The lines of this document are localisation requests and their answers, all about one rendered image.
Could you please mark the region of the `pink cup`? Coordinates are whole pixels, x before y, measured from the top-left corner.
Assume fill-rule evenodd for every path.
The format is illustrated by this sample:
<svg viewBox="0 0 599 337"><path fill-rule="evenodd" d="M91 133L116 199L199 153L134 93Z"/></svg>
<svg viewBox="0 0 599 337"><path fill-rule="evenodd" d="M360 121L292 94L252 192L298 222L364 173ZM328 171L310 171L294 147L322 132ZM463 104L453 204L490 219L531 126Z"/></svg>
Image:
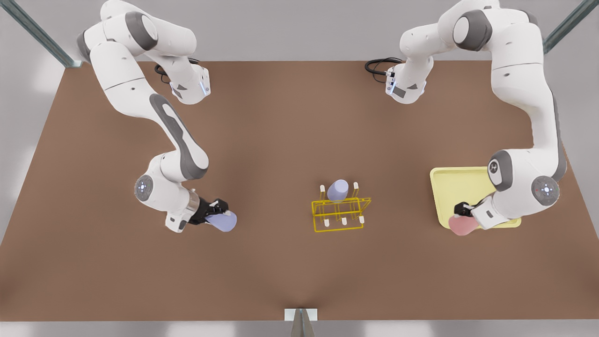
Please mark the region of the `pink cup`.
<svg viewBox="0 0 599 337"><path fill-rule="evenodd" d="M457 235L467 235L479 227L473 216L459 216L455 214L448 220L448 226Z"/></svg>

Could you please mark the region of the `pale yellow tray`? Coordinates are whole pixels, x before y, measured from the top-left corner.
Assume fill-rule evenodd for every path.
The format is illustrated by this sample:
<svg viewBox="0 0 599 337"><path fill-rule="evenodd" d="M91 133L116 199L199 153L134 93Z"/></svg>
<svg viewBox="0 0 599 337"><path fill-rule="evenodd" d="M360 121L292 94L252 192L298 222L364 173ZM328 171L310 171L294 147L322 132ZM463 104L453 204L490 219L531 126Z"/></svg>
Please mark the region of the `pale yellow tray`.
<svg viewBox="0 0 599 337"><path fill-rule="evenodd" d="M449 229L454 207L462 201L473 205L494 192L487 167L436 167L430 172L432 192L440 224Z"/></svg>

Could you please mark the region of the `silver frame post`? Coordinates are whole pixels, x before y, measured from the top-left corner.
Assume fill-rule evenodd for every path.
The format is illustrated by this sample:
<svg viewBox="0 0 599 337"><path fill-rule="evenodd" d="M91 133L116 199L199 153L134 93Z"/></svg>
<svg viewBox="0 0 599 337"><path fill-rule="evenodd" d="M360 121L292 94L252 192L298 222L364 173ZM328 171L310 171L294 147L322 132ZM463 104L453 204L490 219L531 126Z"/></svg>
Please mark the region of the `silver frame post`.
<svg viewBox="0 0 599 337"><path fill-rule="evenodd" d="M292 321L290 337L315 337L312 321L317 321L316 308L285 308L285 321Z"/></svg>
<svg viewBox="0 0 599 337"><path fill-rule="evenodd" d="M39 44L66 68L79 68L83 62L74 60L15 0L0 0L0 7L21 25Z"/></svg>
<svg viewBox="0 0 599 337"><path fill-rule="evenodd" d="M595 7L599 6L599 0L582 0L578 6L563 19L543 41L543 53L546 55L569 34Z"/></svg>

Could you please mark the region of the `lavender cup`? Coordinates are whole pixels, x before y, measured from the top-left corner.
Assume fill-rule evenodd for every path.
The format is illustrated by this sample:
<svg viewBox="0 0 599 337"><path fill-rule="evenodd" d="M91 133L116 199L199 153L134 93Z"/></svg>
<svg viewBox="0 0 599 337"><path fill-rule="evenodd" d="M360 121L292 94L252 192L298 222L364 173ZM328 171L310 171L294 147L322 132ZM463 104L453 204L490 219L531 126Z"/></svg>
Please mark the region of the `lavender cup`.
<svg viewBox="0 0 599 337"><path fill-rule="evenodd" d="M221 232L230 232L237 224L237 215L232 211L207 215L205 217L205 223L211 224Z"/></svg>
<svg viewBox="0 0 599 337"><path fill-rule="evenodd" d="M349 184L343 179L335 181L327 190L328 200L334 203L342 202L349 192Z"/></svg>

